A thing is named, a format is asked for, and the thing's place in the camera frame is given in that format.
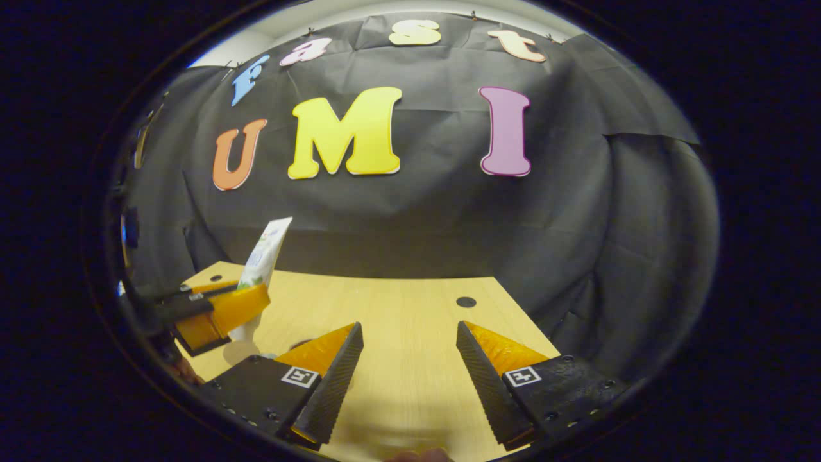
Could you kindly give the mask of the white toothpaste tube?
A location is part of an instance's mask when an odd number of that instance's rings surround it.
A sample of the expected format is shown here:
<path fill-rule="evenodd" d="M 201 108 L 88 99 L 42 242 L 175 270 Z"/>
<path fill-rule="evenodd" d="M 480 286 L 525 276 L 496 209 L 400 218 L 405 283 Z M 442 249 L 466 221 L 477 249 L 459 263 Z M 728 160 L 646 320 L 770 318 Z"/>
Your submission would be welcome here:
<path fill-rule="evenodd" d="M 246 261 L 246 265 L 244 265 L 237 289 L 246 289 L 259 284 L 269 286 L 279 251 L 292 220 L 293 217 L 287 217 L 267 223 L 263 234 L 259 237 L 248 261 Z M 261 318 L 262 314 L 258 313 L 254 318 L 230 331 L 231 339 L 233 341 L 252 341 Z"/>

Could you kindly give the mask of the black backdrop cloth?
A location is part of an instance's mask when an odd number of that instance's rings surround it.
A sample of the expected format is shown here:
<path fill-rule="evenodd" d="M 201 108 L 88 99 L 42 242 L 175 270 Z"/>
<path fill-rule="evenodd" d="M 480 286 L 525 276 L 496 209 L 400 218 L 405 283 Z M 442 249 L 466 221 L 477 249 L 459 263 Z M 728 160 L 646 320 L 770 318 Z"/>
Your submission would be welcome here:
<path fill-rule="evenodd" d="M 589 35 L 534 37 L 545 62 L 505 52 L 507 24 L 423 12 L 431 45 L 395 45 L 403 13 L 320 29 L 325 53 L 182 71 L 148 104 L 124 207 L 140 225 L 138 286 L 243 263 L 264 225 L 292 217 L 279 270 L 366 278 L 493 276 L 560 351 L 625 381 L 654 374 L 706 302 L 718 201 L 702 146 L 643 69 Z M 396 87 L 398 172 L 344 163 L 291 179 L 311 99 L 342 117 Z"/>

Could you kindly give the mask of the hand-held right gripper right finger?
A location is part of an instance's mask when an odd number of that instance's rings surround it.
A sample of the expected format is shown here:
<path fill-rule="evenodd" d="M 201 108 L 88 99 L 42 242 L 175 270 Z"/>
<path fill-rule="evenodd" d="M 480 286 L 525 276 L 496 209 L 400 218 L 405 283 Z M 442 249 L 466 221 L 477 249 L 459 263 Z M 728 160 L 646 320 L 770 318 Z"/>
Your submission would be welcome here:
<path fill-rule="evenodd" d="M 571 439 L 601 421 L 629 385 L 581 357 L 552 357 L 468 321 L 455 345 L 505 450 Z"/>

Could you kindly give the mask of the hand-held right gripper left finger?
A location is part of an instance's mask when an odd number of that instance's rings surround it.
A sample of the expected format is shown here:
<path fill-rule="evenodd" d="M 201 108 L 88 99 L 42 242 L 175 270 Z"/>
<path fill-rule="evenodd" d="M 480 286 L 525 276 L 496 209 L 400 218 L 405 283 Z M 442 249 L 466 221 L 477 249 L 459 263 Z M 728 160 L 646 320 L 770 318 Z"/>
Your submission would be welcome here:
<path fill-rule="evenodd" d="M 364 348 L 351 323 L 267 359 L 252 355 L 209 381 L 203 398 L 267 438 L 319 448 L 332 432 Z"/>

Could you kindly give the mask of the wooden desktop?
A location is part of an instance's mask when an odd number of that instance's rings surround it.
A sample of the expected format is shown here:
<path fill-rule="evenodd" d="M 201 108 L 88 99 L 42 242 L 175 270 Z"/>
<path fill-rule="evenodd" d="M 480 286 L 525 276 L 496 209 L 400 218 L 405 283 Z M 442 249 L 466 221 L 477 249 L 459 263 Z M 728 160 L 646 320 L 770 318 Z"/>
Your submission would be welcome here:
<path fill-rule="evenodd" d="M 455 346 L 468 321 L 552 357 L 557 349 L 490 276 L 388 280 L 275 270 L 255 331 L 264 354 L 354 322 L 364 349 L 329 444 L 320 453 L 340 462 L 382 462 L 405 450 L 442 447 L 455 462 L 507 456 L 491 431 Z M 477 302 L 455 303 L 460 296 Z"/>

